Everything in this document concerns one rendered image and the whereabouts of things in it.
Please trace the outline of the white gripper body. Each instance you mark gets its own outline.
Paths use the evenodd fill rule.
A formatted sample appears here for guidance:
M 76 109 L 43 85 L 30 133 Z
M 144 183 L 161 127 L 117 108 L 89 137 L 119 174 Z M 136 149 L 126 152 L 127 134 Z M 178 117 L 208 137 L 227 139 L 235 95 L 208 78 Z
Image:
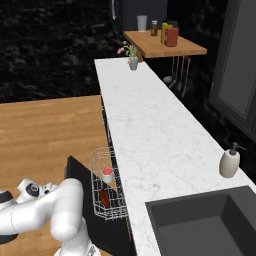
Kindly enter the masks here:
M 39 197 L 44 197 L 45 195 L 47 195 L 47 194 L 51 193 L 52 191 L 54 191 L 57 187 L 58 187 L 57 184 L 53 184 L 51 182 L 41 186 L 40 187 Z

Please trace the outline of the red-brown bowl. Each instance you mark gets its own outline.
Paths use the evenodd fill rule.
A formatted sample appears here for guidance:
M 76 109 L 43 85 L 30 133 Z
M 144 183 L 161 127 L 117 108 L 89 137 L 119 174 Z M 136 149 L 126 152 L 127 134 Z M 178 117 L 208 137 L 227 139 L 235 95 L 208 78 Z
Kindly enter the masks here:
M 109 208 L 109 207 L 110 207 L 110 200 L 109 200 L 107 191 L 104 190 L 104 189 L 101 189 L 100 192 L 99 192 L 99 195 L 100 195 L 100 201 L 101 201 L 101 203 L 102 203 L 106 208 Z

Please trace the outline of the white cup with red top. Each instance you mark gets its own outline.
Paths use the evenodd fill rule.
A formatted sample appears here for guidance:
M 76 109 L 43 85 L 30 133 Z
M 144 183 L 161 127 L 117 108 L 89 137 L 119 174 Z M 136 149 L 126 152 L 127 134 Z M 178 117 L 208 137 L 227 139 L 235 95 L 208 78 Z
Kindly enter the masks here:
M 106 167 L 101 172 L 102 180 L 105 183 L 110 183 L 113 181 L 113 170 L 109 167 Z

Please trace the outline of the black dishwasher door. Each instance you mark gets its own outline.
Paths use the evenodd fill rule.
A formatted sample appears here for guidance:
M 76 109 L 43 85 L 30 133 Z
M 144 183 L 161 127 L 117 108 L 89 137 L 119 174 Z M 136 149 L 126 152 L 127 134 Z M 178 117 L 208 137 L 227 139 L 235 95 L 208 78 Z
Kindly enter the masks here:
M 83 217 L 91 241 L 112 256 L 137 256 L 133 236 L 128 235 L 125 218 L 105 221 L 94 214 L 91 171 L 73 156 L 69 156 L 65 178 L 78 179 L 83 185 Z

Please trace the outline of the dark grey cupboard door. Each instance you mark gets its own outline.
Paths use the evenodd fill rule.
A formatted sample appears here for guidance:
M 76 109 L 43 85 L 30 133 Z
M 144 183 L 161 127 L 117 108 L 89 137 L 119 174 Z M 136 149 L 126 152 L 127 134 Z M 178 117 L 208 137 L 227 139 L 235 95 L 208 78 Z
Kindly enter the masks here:
M 256 143 L 256 0 L 228 0 L 209 102 Z

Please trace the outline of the grey vase with pink flowers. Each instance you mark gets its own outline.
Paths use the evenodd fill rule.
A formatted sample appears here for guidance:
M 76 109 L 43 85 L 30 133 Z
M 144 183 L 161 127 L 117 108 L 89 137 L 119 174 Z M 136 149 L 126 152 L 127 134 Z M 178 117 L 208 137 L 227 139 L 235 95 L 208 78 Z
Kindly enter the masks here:
M 128 65 L 132 71 L 135 71 L 138 67 L 137 49 L 127 41 L 122 43 L 122 47 L 118 49 L 117 54 L 124 53 L 128 57 Z

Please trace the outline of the dark grey sink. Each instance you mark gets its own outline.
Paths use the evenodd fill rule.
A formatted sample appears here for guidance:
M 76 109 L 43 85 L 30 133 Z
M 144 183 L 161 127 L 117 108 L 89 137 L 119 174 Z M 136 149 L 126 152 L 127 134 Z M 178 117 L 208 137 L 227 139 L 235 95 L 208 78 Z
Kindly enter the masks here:
M 161 256 L 256 256 L 256 193 L 248 186 L 146 207 Z

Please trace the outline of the hanging metal ladle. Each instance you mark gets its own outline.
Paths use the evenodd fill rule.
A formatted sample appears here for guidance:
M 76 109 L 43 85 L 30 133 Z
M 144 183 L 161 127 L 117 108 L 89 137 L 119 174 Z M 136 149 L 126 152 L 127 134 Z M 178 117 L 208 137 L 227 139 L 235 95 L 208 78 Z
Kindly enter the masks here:
M 172 57 L 172 68 L 171 68 L 171 74 L 169 76 L 166 76 L 163 78 L 163 81 L 165 83 L 171 83 L 173 80 L 173 73 L 174 73 L 174 65 L 175 65 L 175 56 Z

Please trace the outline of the hanging metal spoon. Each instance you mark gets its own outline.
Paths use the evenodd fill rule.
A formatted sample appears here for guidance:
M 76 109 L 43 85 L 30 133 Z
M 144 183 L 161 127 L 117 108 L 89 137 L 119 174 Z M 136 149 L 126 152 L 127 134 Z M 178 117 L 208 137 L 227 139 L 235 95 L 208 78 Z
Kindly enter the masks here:
M 181 70 L 180 70 L 180 80 L 179 80 L 179 83 L 178 83 L 178 86 L 177 86 L 178 91 L 181 91 L 183 70 L 184 70 L 184 61 L 185 61 L 185 56 L 182 56 L 182 64 L 181 64 Z

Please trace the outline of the hanging metal turner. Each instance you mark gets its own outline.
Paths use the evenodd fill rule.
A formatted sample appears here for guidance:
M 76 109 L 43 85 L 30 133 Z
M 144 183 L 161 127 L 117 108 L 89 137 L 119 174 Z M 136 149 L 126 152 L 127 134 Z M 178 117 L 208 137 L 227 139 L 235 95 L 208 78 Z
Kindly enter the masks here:
M 185 75 L 185 82 L 184 82 L 184 88 L 181 94 L 181 97 L 184 98 L 185 93 L 186 93 L 186 89 L 187 89 L 187 81 L 188 81 L 188 73 L 189 73 L 189 68 L 190 68 L 190 63 L 191 63 L 191 58 L 190 57 L 185 57 L 185 59 L 187 60 L 187 68 L 186 68 L 186 75 Z

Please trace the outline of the beige soap dispenser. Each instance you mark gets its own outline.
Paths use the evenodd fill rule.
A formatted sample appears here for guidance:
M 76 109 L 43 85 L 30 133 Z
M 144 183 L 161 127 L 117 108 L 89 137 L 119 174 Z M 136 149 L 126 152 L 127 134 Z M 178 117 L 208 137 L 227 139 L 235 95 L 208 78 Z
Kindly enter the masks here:
M 219 163 L 219 174 L 222 177 L 232 178 L 236 174 L 240 164 L 239 149 L 246 151 L 246 148 L 241 147 L 237 142 L 234 142 L 232 148 L 227 149 L 223 153 Z

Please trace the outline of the white tumbler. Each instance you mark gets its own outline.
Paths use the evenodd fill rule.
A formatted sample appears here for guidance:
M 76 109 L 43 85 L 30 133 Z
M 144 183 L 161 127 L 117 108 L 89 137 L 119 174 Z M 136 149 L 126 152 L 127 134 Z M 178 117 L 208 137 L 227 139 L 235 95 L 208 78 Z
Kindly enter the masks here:
M 146 15 L 138 15 L 137 16 L 137 25 L 139 32 L 145 32 L 147 28 L 147 16 Z

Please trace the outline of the yellow bottle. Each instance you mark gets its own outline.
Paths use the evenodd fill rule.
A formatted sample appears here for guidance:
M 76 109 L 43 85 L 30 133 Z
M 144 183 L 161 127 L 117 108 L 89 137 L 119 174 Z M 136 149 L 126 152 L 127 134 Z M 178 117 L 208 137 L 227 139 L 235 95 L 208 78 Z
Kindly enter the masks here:
M 164 44 L 165 42 L 165 31 L 167 28 L 172 28 L 173 25 L 171 24 L 170 21 L 163 21 L 162 23 L 162 29 L 161 29 L 161 44 Z

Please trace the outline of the red box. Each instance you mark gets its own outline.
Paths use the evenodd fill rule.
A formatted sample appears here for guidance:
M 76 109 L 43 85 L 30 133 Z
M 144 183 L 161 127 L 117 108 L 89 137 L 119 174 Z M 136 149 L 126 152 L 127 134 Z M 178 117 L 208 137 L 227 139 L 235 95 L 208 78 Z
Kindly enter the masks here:
M 178 28 L 167 28 L 165 31 L 165 41 L 164 44 L 167 47 L 176 47 L 178 41 Z

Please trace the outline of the wooden wall shelf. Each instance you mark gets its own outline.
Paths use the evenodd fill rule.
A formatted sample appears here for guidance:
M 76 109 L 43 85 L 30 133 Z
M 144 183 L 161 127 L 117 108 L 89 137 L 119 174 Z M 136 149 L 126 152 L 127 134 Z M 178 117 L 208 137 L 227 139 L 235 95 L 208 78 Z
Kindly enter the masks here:
M 174 56 L 195 56 L 206 55 L 207 49 L 183 37 L 178 37 L 176 47 L 167 47 L 160 43 L 161 31 L 157 36 L 151 32 L 124 31 L 124 37 L 137 49 L 138 62 L 141 63 L 147 58 L 165 58 Z

